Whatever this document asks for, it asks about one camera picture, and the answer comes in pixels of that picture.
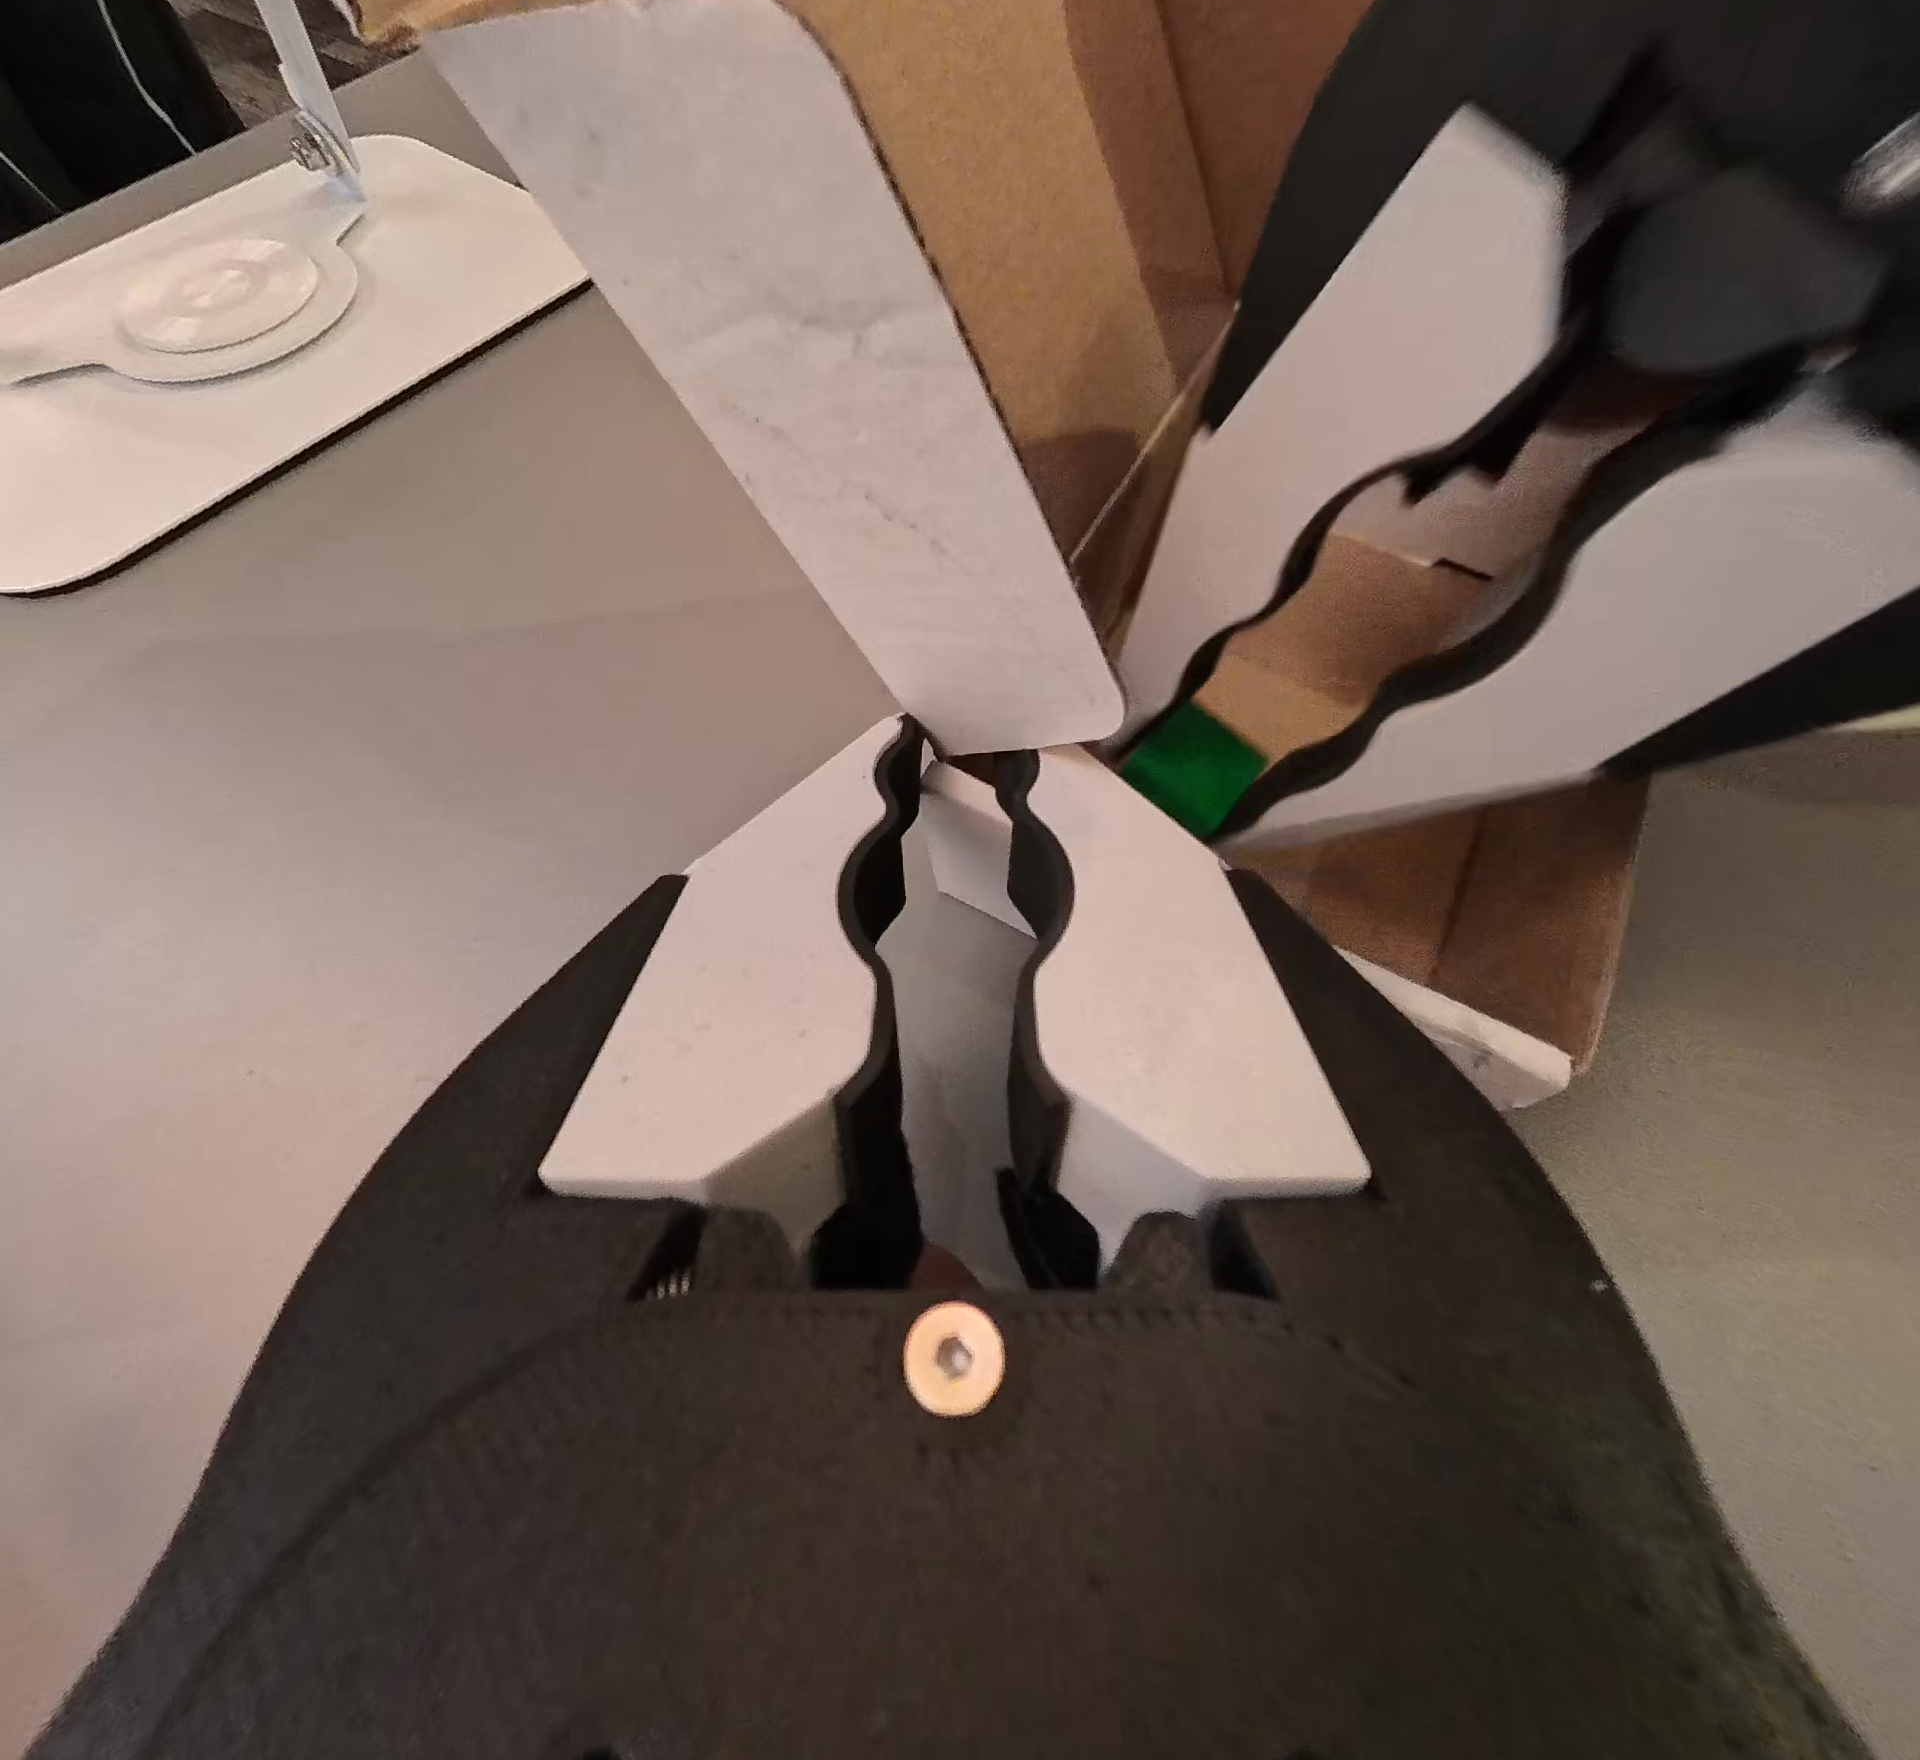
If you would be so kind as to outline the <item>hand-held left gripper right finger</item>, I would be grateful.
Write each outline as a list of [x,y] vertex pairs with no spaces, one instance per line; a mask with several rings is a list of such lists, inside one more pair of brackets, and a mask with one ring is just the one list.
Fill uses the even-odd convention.
[[995,758],[1015,1001],[998,1206],[1023,1278],[1091,1291],[1140,1220],[1344,1198],[1372,1168],[1229,867],[1082,748]]

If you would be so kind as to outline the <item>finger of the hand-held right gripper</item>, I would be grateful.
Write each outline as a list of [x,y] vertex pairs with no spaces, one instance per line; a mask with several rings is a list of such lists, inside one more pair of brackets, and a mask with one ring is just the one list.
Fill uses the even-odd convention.
[[1813,385],[1571,553],[1486,676],[1385,715],[1353,767],[1223,834],[1286,847],[1571,785],[1907,595],[1915,451]]
[[[1460,109],[1221,428],[1187,449],[1120,654],[1128,727],[1166,708],[1187,657],[1273,592],[1308,520],[1355,479],[1453,443],[1549,353],[1568,188],[1486,114]],[[1339,513],[1308,583],[1241,632],[1223,667],[1261,673],[1255,739],[1341,726],[1398,667],[1492,610],[1592,454],[1570,417],[1507,473],[1460,468],[1406,503],[1395,477]]]

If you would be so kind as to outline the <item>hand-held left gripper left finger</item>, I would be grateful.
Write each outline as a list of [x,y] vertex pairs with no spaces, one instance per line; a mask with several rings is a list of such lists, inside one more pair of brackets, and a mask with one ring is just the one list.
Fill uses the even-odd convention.
[[924,1225],[897,1000],[925,734],[905,715],[653,888],[657,938],[540,1161],[565,1198],[774,1220],[824,1289],[904,1287]]

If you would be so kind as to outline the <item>green cube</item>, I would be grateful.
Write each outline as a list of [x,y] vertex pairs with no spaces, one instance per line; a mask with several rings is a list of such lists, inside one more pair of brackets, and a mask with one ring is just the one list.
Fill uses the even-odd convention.
[[1197,839],[1212,839],[1269,755],[1197,700],[1173,708],[1118,765],[1128,786]]

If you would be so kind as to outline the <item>white cardboard box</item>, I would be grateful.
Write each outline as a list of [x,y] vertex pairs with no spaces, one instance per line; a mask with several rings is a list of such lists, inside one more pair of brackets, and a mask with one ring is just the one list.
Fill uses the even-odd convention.
[[[1032,482],[1158,429],[1221,280],[1161,0],[347,0],[426,50],[852,644],[925,788],[1122,729]],[[1289,938],[1468,1133],[1498,1112],[1255,872]]]

